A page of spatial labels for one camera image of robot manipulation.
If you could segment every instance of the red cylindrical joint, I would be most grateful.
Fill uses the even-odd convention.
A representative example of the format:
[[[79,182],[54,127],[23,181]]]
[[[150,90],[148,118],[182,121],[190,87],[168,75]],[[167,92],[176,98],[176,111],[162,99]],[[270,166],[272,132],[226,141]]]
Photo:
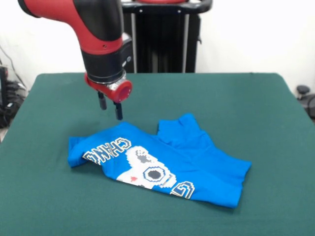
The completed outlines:
[[[123,43],[122,34],[115,40],[101,40],[97,38],[84,24],[82,16],[79,15],[74,2],[74,0],[19,0],[21,7],[24,5],[22,9],[24,11],[28,10],[28,13],[34,16],[69,24],[78,37],[81,49],[86,53],[103,55],[120,49]]]

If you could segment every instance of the green tablecloth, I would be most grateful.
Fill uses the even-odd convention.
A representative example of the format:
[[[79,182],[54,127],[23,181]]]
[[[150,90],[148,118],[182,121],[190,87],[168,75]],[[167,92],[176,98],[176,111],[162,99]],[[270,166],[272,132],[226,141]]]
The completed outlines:
[[[313,236],[315,128],[276,74],[137,74],[125,121],[154,134],[191,112],[216,146],[252,161],[236,209],[71,169],[69,136],[111,127],[83,74],[40,75],[0,145],[0,235]]]

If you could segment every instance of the folded t-shirt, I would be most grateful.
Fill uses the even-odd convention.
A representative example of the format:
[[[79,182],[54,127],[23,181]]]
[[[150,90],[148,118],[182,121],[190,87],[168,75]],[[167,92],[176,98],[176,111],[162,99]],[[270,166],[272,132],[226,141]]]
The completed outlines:
[[[235,208],[243,188],[201,169],[188,155],[127,122],[70,138],[69,165],[87,161],[100,165],[111,179],[224,207]]]
[[[230,183],[242,184],[252,165],[250,161],[231,157],[216,148],[193,114],[185,114],[177,120],[160,120],[157,137],[189,156],[199,168]]]

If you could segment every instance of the electrical cable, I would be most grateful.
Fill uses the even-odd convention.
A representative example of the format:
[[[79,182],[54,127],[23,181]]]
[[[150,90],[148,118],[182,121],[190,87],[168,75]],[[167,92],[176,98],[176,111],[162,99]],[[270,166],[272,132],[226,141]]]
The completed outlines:
[[[23,86],[26,88],[24,82],[22,81],[21,77],[17,74],[15,68],[14,68],[14,64],[13,64],[13,61],[12,61],[12,58],[5,52],[5,50],[2,48],[2,46],[0,45],[0,49],[1,51],[3,52],[3,54],[10,60],[11,62],[11,66],[12,66],[12,70],[14,72],[14,74],[16,75],[16,77],[18,78],[18,80],[21,82],[21,84],[23,84]]]

